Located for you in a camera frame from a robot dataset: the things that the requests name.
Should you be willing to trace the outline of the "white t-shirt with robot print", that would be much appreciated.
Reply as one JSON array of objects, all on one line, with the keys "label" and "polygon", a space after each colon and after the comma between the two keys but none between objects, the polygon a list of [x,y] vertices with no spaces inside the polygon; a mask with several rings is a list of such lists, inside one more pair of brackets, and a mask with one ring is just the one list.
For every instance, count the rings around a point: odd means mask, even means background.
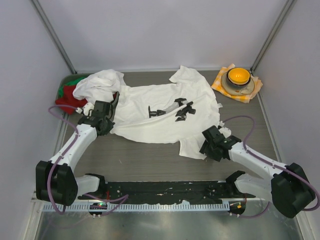
[{"label": "white t-shirt with robot print", "polygon": [[205,159],[203,131],[220,122],[220,105],[206,78],[181,66],[168,84],[123,86],[112,134],[148,144],[180,143],[179,155]]}]

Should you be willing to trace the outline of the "yellow checkered cloth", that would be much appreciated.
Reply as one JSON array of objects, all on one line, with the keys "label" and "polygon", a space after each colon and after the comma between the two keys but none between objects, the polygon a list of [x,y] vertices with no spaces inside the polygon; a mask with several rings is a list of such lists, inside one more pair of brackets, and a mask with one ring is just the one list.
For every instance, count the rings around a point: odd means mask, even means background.
[{"label": "yellow checkered cloth", "polygon": [[258,76],[253,76],[249,71],[250,79],[243,85],[237,85],[230,81],[229,72],[236,69],[236,66],[232,63],[228,67],[222,67],[217,74],[211,88],[229,97],[233,100],[242,103],[249,103],[258,92],[261,90],[263,83]]}]

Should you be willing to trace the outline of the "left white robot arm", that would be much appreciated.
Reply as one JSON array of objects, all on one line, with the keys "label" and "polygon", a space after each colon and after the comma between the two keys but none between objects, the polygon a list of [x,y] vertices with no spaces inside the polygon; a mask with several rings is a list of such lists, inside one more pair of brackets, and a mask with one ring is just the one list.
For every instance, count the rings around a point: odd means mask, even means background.
[{"label": "left white robot arm", "polygon": [[117,103],[96,101],[87,113],[82,112],[74,132],[65,145],[48,161],[41,160],[35,168],[35,193],[38,200],[51,203],[53,209],[66,208],[85,194],[100,200],[107,192],[105,177],[86,173],[75,177],[74,170],[80,158],[97,137],[106,136],[114,127],[112,117]]}]

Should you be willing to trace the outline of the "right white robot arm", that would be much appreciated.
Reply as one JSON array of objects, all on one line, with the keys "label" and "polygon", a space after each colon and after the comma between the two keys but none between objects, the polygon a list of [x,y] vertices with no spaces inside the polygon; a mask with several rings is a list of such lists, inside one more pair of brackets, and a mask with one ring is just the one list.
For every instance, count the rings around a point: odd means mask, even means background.
[{"label": "right white robot arm", "polygon": [[286,165],[266,157],[227,132],[227,128],[214,125],[204,130],[204,143],[199,151],[217,162],[227,159],[238,163],[257,175],[253,177],[243,171],[230,175],[225,186],[230,197],[248,194],[264,199],[289,219],[306,210],[318,198],[300,165]]}]

